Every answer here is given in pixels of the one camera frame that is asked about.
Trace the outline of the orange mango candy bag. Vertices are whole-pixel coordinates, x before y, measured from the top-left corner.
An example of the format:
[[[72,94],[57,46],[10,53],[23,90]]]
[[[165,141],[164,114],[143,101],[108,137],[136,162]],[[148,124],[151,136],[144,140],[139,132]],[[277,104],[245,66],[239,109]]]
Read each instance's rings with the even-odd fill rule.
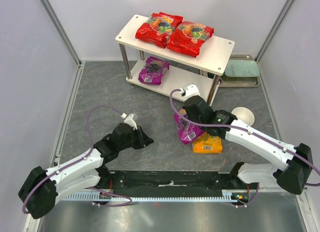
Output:
[[[205,132],[192,143],[192,151],[193,153],[199,154],[222,153],[222,139],[217,136],[211,136]]]

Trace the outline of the purple grape candy bag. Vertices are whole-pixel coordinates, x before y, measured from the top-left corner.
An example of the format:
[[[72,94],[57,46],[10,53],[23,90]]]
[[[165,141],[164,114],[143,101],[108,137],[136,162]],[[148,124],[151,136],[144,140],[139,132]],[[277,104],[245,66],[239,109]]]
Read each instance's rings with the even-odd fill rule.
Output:
[[[173,115],[173,118],[177,127],[179,139],[184,145],[194,142],[199,136],[204,134],[204,131],[198,126],[185,121],[177,113]]]
[[[169,70],[170,64],[166,61],[150,56],[145,66],[140,71],[138,80],[143,84],[157,85],[162,83],[162,78]]]

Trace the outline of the red fruit candy bag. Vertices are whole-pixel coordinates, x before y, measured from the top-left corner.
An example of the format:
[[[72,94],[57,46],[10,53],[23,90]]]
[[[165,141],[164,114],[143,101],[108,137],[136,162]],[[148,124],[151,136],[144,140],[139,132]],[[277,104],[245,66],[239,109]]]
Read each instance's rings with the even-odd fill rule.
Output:
[[[212,37],[214,28],[184,21],[177,26],[171,35],[167,48],[171,51],[196,58],[202,45]]]
[[[182,16],[153,13],[137,30],[135,38],[160,48],[166,48],[175,29],[183,22]]]

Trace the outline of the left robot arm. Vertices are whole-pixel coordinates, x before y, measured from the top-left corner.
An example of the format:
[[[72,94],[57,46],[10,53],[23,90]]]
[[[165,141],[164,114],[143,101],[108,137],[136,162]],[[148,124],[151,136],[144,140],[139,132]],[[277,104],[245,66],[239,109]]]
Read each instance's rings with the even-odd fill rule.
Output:
[[[21,186],[18,196],[22,211],[34,219],[49,213],[65,197],[85,188],[108,183],[106,164],[123,150],[143,149],[154,142],[140,126],[120,123],[83,154],[55,167],[33,168]]]

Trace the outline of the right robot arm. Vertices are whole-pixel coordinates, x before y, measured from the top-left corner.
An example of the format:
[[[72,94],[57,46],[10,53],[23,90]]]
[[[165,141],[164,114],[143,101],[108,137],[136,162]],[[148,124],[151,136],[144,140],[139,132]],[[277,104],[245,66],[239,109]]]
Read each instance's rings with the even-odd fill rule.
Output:
[[[269,161],[269,164],[235,165],[244,183],[276,182],[292,194],[302,193],[313,170],[311,148],[278,141],[246,125],[225,110],[213,110],[199,95],[184,102],[188,119],[211,136],[237,143]]]

